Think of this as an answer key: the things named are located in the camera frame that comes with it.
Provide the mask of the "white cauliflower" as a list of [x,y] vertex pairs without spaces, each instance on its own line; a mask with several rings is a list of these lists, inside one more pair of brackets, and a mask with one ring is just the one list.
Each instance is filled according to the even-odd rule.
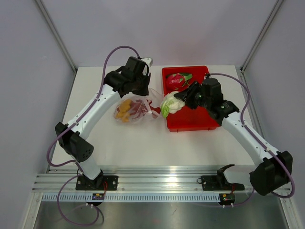
[[163,118],[166,118],[169,114],[174,114],[178,111],[180,111],[184,106],[185,106],[185,102],[177,99],[174,97],[174,95],[176,95],[178,93],[178,91],[173,91],[168,93],[161,105],[160,105],[160,110],[162,113]]

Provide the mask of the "clear zip top bag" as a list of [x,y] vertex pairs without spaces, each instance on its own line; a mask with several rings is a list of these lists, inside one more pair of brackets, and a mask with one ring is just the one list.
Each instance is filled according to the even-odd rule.
[[155,89],[149,88],[147,96],[129,93],[116,105],[113,118],[121,124],[135,124],[160,118],[160,105],[163,96]]

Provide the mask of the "yellow ginger root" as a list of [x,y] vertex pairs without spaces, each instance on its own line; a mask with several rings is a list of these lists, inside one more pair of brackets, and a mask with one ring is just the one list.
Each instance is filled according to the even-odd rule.
[[120,119],[123,123],[129,122],[129,110],[131,108],[132,101],[130,99],[126,99],[120,103],[120,105],[116,109],[115,119]]

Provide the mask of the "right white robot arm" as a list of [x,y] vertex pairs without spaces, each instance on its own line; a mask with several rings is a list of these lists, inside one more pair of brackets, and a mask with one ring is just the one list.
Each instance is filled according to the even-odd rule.
[[244,110],[224,99],[217,79],[194,82],[174,97],[190,109],[205,108],[208,115],[239,142],[256,166],[249,173],[249,181],[258,194],[265,196],[271,193],[279,198],[291,198],[295,194],[292,155],[268,144],[245,122]]

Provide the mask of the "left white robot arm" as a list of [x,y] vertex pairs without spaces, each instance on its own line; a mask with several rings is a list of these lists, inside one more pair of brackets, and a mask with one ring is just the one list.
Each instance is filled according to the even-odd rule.
[[55,127],[60,147],[76,161],[93,190],[102,186],[103,172],[92,156],[94,147],[87,138],[102,116],[126,94],[148,95],[152,64],[150,57],[129,57],[124,66],[106,74],[102,89],[74,118]]

